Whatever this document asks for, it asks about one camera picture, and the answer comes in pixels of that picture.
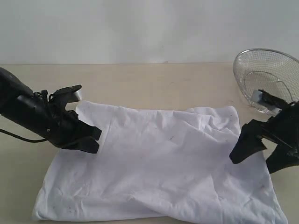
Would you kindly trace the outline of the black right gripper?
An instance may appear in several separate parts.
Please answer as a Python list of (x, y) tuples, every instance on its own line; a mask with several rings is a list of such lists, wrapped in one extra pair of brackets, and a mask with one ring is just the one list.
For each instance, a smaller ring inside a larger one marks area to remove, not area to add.
[(276, 143), (274, 151), (266, 159), (270, 174), (299, 165), (299, 111), (297, 109), (282, 110), (266, 122), (253, 119), (244, 124), (239, 139), (229, 154), (232, 163), (239, 164), (251, 155), (265, 150), (266, 146), (262, 138)]

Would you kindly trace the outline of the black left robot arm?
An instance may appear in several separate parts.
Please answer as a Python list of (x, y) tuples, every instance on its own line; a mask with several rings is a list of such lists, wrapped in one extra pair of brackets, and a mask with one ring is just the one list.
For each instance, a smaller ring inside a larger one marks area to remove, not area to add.
[(33, 92), (8, 70), (0, 69), (0, 113), (10, 121), (41, 136), (60, 149), (98, 152), (102, 131), (79, 120), (68, 103), (80, 101), (80, 84), (49, 94), (47, 90)]

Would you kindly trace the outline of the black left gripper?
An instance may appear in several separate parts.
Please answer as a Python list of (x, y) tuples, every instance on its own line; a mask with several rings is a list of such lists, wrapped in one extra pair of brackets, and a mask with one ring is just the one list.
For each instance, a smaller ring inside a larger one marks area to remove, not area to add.
[(102, 131), (79, 120), (74, 111), (46, 112), (44, 125), (44, 138), (58, 148), (90, 154), (98, 152), (97, 140)]

